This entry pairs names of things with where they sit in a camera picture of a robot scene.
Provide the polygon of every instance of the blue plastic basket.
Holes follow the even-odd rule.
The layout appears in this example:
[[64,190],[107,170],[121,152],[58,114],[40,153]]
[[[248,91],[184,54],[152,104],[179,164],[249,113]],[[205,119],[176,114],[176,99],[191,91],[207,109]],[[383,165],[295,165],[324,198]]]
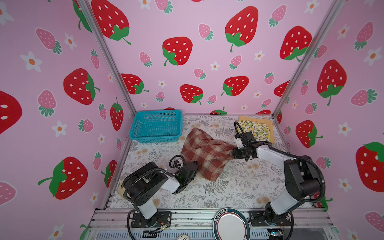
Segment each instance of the blue plastic basket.
[[182,130],[180,110],[143,111],[136,113],[129,138],[139,143],[176,142]]

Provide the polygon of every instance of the floral tablecloth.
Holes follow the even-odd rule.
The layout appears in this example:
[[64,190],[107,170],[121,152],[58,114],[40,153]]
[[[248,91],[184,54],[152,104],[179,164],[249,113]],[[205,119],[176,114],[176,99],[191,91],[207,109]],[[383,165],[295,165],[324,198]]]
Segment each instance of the floral tablecloth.
[[[252,118],[270,118],[250,116]],[[153,161],[159,167],[168,166],[169,160],[181,153],[184,141],[192,128],[197,127],[220,139],[233,143],[235,129],[233,123],[239,116],[231,115],[186,115],[183,116],[183,132],[177,142],[140,144],[133,141],[124,163],[119,182],[132,172]],[[281,138],[273,126],[276,148],[284,149]],[[116,191],[110,208],[132,208],[127,200]],[[231,160],[216,182],[208,181],[198,174],[186,189],[179,194],[172,194],[160,189],[154,196],[158,208],[259,208],[275,199],[285,189],[282,169],[263,159]]]

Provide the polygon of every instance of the strawberry wallpaper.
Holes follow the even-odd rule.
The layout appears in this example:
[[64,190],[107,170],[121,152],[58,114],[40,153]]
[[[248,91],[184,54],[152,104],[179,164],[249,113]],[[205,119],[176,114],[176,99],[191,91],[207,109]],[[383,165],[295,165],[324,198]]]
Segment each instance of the strawberry wallpaper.
[[229,114],[275,110],[332,3],[88,1],[137,111]]
[[0,33],[0,239],[83,240],[130,110],[75,0],[1,1]]
[[344,239],[384,239],[384,2],[348,1],[282,108],[292,152],[322,169]]

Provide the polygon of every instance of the red plaid fabric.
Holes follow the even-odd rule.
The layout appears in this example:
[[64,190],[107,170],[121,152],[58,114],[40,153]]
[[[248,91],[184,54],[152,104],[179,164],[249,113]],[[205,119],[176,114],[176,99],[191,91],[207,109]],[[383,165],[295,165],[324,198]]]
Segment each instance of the red plaid fabric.
[[188,134],[181,155],[186,162],[199,162],[199,172],[205,179],[216,181],[227,162],[234,159],[234,145],[215,140],[201,129],[193,128]]

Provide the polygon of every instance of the strawberry leaves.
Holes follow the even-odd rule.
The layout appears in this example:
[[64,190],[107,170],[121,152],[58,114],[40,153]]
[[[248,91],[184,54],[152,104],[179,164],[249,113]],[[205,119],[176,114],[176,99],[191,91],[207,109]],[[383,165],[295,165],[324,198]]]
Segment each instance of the strawberry leaves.
[[232,46],[231,46],[231,51],[232,52],[232,47],[233,45],[237,46],[237,47],[240,47],[240,46],[243,46],[245,45],[245,42],[240,40],[240,35],[241,33],[236,33],[235,35],[232,36],[232,34],[230,33],[226,33],[225,36],[227,37],[227,41],[229,43],[232,43]]

